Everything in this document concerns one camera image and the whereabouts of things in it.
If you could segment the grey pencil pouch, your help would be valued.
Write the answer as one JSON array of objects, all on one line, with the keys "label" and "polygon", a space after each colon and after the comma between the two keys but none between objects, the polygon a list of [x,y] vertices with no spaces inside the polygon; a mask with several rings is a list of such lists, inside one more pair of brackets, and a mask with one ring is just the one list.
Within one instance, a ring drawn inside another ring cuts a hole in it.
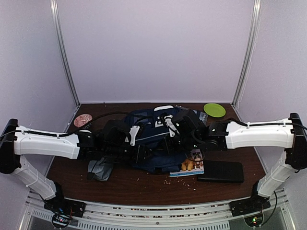
[{"label": "grey pencil pouch", "polygon": [[107,181],[111,176],[113,168],[114,164],[107,162],[105,158],[99,161],[89,161],[87,180]]}]

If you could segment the navy blue backpack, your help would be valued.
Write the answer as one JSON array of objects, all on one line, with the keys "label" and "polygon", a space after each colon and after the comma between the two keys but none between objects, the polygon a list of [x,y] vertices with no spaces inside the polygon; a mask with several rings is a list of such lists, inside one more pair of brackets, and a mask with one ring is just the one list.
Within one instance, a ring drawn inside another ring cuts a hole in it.
[{"label": "navy blue backpack", "polygon": [[131,162],[132,167],[150,173],[173,173],[180,170],[182,162],[190,152],[167,152],[164,140],[170,133],[163,125],[163,113],[175,115],[185,109],[188,108],[172,105],[159,106],[153,109],[133,111],[122,119],[129,126],[143,126],[143,133],[137,137],[137,143],[149,148],[149,159],[140,163]]}]

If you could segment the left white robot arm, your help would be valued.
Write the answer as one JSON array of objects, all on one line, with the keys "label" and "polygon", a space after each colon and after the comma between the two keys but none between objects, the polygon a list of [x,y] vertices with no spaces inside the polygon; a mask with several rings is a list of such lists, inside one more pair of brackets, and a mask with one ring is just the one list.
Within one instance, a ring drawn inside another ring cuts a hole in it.
[{"label": "left white robot arm", "polygon": [[71,160],[105,158],[140,163],[152,156],[147,146],[137,142],[141,131],[140,126],[109,120],[103,129],[94,133],[86,129],[52,133],[28,129],[11,119],[0,137],[0,172],[16,176],[39,193],[48,205],[64,213],[69,209],[69,202],[64,198],[61,186],[43,176],[25,155],[59,156]]}]

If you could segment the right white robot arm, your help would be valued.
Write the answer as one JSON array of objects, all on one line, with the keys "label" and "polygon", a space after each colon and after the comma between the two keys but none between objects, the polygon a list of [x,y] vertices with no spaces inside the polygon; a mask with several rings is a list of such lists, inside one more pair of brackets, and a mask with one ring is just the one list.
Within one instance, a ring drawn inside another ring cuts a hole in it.
[{"label": "right white robot arm", "polygon": [[160,115],[170,136],[179,135],[177,144],[187,150],[205,152],[224,151],[245,147],[281,147],[283,153],[270,173],[257,181],[246,208],[257,211],[290,175],[307,167],[307,134],[297,113],[289,118],[270,122],[226,120],[206,126],[192,110],[174,116]]}]

